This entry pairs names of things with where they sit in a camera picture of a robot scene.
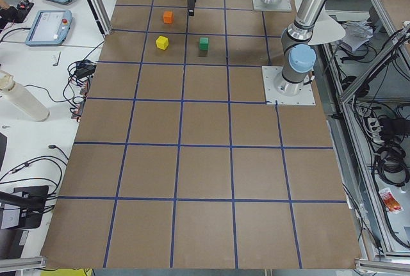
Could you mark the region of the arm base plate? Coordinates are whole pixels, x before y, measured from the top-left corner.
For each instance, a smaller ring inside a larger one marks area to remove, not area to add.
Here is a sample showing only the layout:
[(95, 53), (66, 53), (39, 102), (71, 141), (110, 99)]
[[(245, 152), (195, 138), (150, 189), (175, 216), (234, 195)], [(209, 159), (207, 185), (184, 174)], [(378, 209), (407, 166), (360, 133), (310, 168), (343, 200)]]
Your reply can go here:
[(253, 10), (262, 12), (291, 12), (291, 0), (252, 0)]
[(282, 75), (282, 66), (262, 66), (265, 103), (279, 106), (315, 106), (309, 76), (301, 83), (289, 83)]

